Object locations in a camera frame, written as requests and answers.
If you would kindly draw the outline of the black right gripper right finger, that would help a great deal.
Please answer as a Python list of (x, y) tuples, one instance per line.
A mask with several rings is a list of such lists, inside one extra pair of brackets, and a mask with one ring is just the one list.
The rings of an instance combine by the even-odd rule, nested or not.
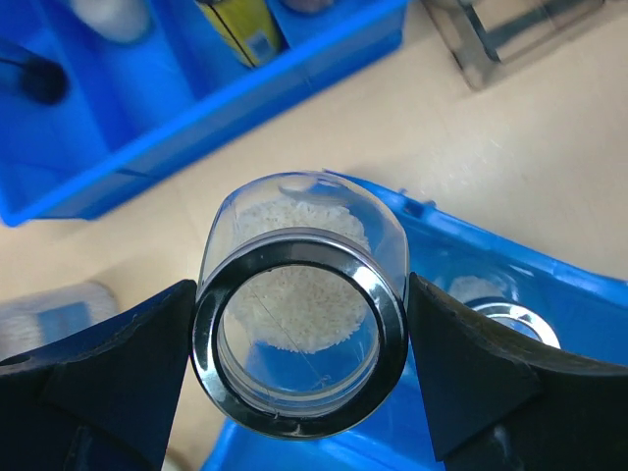
[(408, 279), (408, 328), (447, 470), (624, 470), (627, 369), (531, 340)]

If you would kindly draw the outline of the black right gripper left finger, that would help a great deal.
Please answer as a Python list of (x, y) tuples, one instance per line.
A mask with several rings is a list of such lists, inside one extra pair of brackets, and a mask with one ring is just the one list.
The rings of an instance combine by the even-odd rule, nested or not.
[(188, 358), (196, 283), (1, 363), (4, 470), (159, 470)]

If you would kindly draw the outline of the foil lid jar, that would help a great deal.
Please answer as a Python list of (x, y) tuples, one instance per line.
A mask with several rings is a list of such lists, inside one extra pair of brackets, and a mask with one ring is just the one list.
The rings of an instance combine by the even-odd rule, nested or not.
[(1, 302), (1, 358), (76, 334), (119, 313), (115, 295), (86, 282)]

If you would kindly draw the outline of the round glass jar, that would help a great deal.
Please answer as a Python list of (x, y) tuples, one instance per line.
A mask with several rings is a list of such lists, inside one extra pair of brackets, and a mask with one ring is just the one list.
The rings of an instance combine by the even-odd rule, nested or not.
[(508, 285), (472, 275), (458, 276), (450, 281), (439, 278), (435, 284), (484, 317), (526, 337), (561, 349), (558, 336), (542, 316), (506, 296)]
[(246, 183), (216, 213), (203, 254), (191, 361), (239, 425), (316, 440), (363, 422), (408, 354), (409, 248), (373, 192), (328, 172)]

